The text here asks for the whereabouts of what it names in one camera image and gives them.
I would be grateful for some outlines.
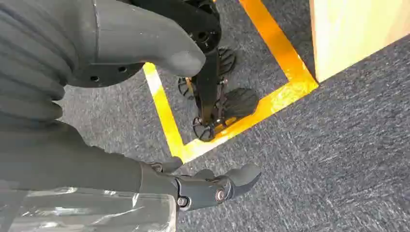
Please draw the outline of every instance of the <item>wooden panel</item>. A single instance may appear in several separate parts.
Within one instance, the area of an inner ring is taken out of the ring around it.
[[[410,0],[310,0],[319,82],[410,33]]]

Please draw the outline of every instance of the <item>robotic hand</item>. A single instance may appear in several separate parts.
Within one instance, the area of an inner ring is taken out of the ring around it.
[[[172,175],[182,165],[144,163],[85,144],[57,121],[64,86],[119,83],[153,62],[195,76],[205,56],[174,21],[114,0],[0,2],[0,179],[14,189],[59,187],[168,194],[179,209],[218,205],[249,191],[254,165],[215,177]]]

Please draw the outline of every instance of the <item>screw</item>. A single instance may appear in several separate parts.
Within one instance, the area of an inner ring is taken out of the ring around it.
[[[225,200],[225,191],[223,189],[219,189],[216,193],[215,193],[215,200],[217,202],[222,202]]]
[[[176,202],[180,207],[185,207],[188,205],[188,199],[186,197],[180,197],[178,198],[178,201]]]

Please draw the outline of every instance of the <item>plastic wrap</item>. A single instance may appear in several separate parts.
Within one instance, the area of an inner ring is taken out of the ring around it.
[[[172,196],[85,188],[0,189],[0,231],[174,232]]]

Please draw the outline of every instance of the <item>yellow floor marking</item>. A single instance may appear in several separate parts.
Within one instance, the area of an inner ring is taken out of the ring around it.
[[[165,90],[162,87],[161,79],[153,64],[146,63],[143,66],[143,69],[149,90],[154,99],[155,107],[157,108],[158,116],[160,117],[165,138],[169,149],[171,150],[171,155],[180,156],[180,154],[183,153],[182,148],[184,147],[184,144],[182,143],[182,138],[179,134],[178,127],[176,126],[174,115],[172,114],[171,107],[166,98]]]
[[[213,141],[205,143],[195,139],[187,145],[183,145],[155,66],[146,64],[144,72],[146,73],[149,88],[154,98],[171,154],[180,157],[184,163],[237,136],[318,87],[318,84],[309,73],[291,42],[286,38],[261,0],[240,0],[239,2],[269,47],[289,82],[263,97],[253,115],[243,118],[228,127],[218,134]]]

